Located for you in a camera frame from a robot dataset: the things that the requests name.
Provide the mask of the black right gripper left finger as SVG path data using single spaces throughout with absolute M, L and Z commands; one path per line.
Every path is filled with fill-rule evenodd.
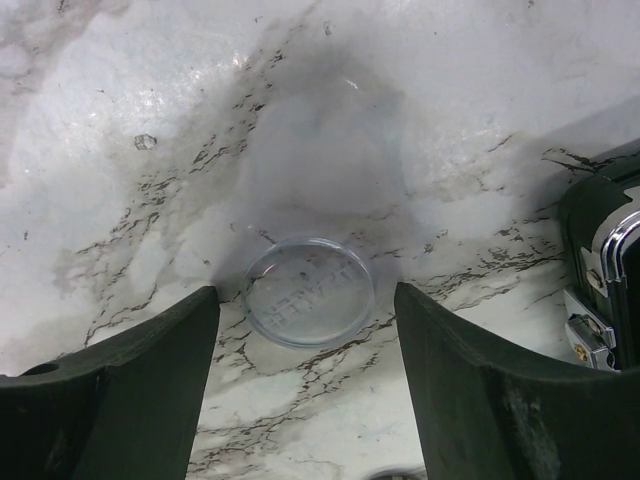
M 219 327 L 202 287 L 84 350 L 1 378 L 4 479 L 183 479 Z

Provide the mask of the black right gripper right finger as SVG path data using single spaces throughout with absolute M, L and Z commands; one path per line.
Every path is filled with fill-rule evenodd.
M 512 343 L 408 283 L 396 324 L 431 479 L 635 479 L 639 373 Z

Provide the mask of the clear dealer button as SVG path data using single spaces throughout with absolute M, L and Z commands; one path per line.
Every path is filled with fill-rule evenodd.
M 246 319 L 264 338 L 298 349 L 325 349 L 355 336 L 376 305 L 367 263 L 329 239 L 275 243 L 247 269 L 241 289 Z

